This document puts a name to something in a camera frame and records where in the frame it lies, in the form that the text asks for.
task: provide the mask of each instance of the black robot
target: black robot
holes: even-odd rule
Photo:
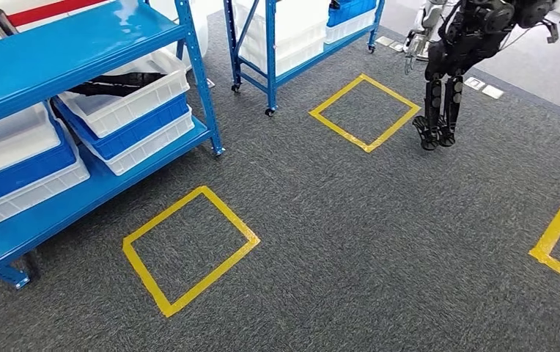
[[[515,26],[530,29],[545,25],[550,30],[548,42],[558,40],[556,24],[545,19],[554,3],[554,0],[460,0],[454,5],[438,30],[440,40],[429,46],[429,63],[424,71],[425,113],[413,121],[423,149],[434,150],[438,145],[451,147],[455,143],[463,75],[483,59],[496,55]],[[441,111],[442,79],[446,75],[449,79]]]

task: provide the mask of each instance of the red stripe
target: red stripe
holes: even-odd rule
[[[62,13],[81,9],[103,1],[105,0],[60,0],[58,2],[54,2],[53,4],[9,15],[8,19],[13,26],[19,27],[24,24],[40,21],[55,15],[61,15]]]

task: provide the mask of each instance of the stacked bins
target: stacked bins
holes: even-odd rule
[[[329,0],[282,0],[276,4],[276,76],[323,52]],[[237,37],[254,0],[235,0]],[[240,56],[267,73],[265,0],[260,0],[240,48]]]
[[[326,29],[327,44],[341,40],[375,22],[377,0],[338,0],[339,9],[330,8]]]
[[[0,222],[88,178],[66,128],[43,103],[0,120]]]
[[[125,97],[64,92],[53,102],[84,145],[122,175],[194,128],[185,72],[185,65],[163,48],[106,73],[165,74]]]

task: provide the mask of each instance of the humanoid robot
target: humanoid robot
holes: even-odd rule
[[[447,0],[425,0],[406,41],[408,64],[423,50],[435,32]],[[463,90],[463,75],[483,59],[496,55],[515,26],[530,29],[545,25],[549,43],[558,40],[556,24],[545,19],[554,0],[459,0],[439,27],[439,41],[430,43],[424,77],[427,89],[424,116],[414,118],[421,146],[435,150],[451,147]],[[448,75],[442,105],[442,79]]]

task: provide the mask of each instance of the metal frame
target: metal frame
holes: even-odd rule
[[[139,2],[140,6],[147,6],[144,4],[147,3],[147,0],[140,0]],[[113,70],[126,62],[177,41],[179,58],[183,55],[184,45],[188,46],[192,70],[196,76],[196,86],[205,112],[205,123],[193,118],[195,127],[192,131],[119,177],[114,176],[105,164],[80,144],[79,153],[90,172],[90,179],[0,223],[1,280],[14,285],[16,288],[23,287],[29,282],[28,274],[11,267],[10,263],[13,260],[24,256],[91,210],[202,142],[210,139],[213,152],[216,155],[220,155],[224,151],[215,122],[215,112],[207,85],[207,76],[202,65],[202,55],[191,9],[188,0],[176,0],[175,4],[179,13],[179,25],[161,32],[156,37],[134,43],[130,45],[128,50],[95,58],[91,65],[79,65],[65,75],[45,81],[38,86],[28,87],[28,89],[12,96],[0,98],[1,119],[41,100],[48,99],[68,87]],[[45,47],[45,54],[48,53],[49,47],[47,46]]]
[[[276,0],[261,0],[265,1],[265,15],[266,15],[266,31],[267,31],[267,73],[263,73],[256,65],[252,64],[248,60],[245,60],[239,56],[239,49],[243,38],[250,27],[250,22],[254,17],[254,12],[256,11],[259,0],[254,0],[250,13],[246,19],[243,26],[243,31],[241,36],[237,40],[237,32],[235,31],[235,14],[234,8],[232,6],[232,0],[224,0],[224,14],[226,16],[226,33],[228,34],[228,46],[230,52],[230,62],[232,67],[232,80],[233,86],[232,90],[237,92],[242,84],[242,79],[252,83],[256,88],[262,90],[267,95],[267,105],[268,108],[265,113],[271,116],[278,108],[276,104],[276,93],[278,87],[286,84],[288,81],[294,77],[301,74],[303,71],[308,70],[310,67],[314,66],[321,60],[326,59],[330,55],[336,53],[345,46],[353,43],[358,38],[362,37],[366,33],[370,32],[368,49],[373,53],[375,51],[375,39],[377,37],[377,30],[379,28],[379,22],[381,20],[381,14],[383,12],[383,6],[385,0],[380,0],[377,3],[377,8],[375,11],[375,22],[371,25],[349,35],[341,40],[338,40],[332,44],[325,44],[323,53],[318,56],[304,62],[303,64],[297,66],[289,72],[283,73],[280,76],[276,76]],[[263,77],[265,84],[259,82],[254,77],[241,71],[241,65],[250,67],[254,72],[258,73],[259,76]]]

